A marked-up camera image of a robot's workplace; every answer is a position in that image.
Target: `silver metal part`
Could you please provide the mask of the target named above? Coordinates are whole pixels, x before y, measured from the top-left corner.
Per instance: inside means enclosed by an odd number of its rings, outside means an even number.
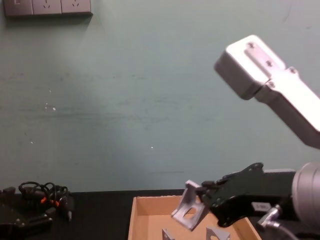
[[[309,162],[296,172],[292,183],[294,210],[306,225],[320,231],[320,162]]]
[[[162,229],[162,240],[175,240],[166,228]]]
[[[176,221],[188,228],[190,231],[195,229],[209,211],[202,202],[197,202],[196,189],[199,187],[200,185],[191,180],[186,181],[185,190],[179,206],[171,213],[171,216]],[[190,209],[194,209],[195,214],[190,219],[187,219],[185,218],[185,215]]]
[[[320,99],[260,38],[229,45],[215,70],[242,99],[267,104],[306,145],[320,149]]]
[[[265,229],[271,222],[274,222],[276,220],[280,213],[281,213],[281,207],[279,205],[276,205],[272,207],[258,222],[257,225],[261,227],[262,229]]]
[[[230,233],[216,227],[206,228],[205,240],[211,240],[211,237],[217,237],[218,240],[230,240]]]

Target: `black tabletop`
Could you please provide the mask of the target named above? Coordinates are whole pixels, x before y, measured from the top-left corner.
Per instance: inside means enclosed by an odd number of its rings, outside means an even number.
[[[56,215],[50,231],[30,237],[28,240],[127,240],[134,197],[169,196],[182,193],[182,189],[73,193],[75,212],[72,221],[68,222]],[[20,197],[17,197],[16,209],[26,214]],[[255,225],[259,218],[249,219]],[[306,231],[299,222],[282,221],[281,223],[294,233]],[[274,231],[258,231],[258,233],[263,240],[289,239]]]

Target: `cardboard box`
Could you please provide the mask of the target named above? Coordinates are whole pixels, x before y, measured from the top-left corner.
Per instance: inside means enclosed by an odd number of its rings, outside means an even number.
[[[194,231],[189,231],[171,218],[171,213],[178,206],[180,198],[180,196],[135,197],[128,240],[162,240],[162,229],[167,229],[175,240],[206,240],[206,227],[219,228],[218,220],[212,213],[208,213]],[[261,240],[247,218],[221,229],[230,233],[230,240]]]

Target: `wall socket panel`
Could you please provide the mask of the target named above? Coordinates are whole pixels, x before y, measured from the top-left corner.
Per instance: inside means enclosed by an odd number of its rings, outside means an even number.
[[[3,0],[6,17],[92,15],[91,0]]]

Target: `screw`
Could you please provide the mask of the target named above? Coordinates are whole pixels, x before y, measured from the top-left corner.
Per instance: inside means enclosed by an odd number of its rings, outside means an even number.
[[[296,71],[296,69],[294,67],[290,67],[290,72],[295,74],[297,71]]]
[[[249,45],[249,47],[252,48],[252,49],[255,48],[255,44],[254,44],[253,42],[249,42],[248,45]]]
[[[268,60],[268,61],[266,61],[265,63],[266,63],[269,67],[272,67],[272,62],[271,62],[271,61]]]
[[[273,81],[270,81],[270,82],[269,82],[269,86],[272,87],[272,88],[274,88],[276,85],[275,85],[275,83],[274,83]]]

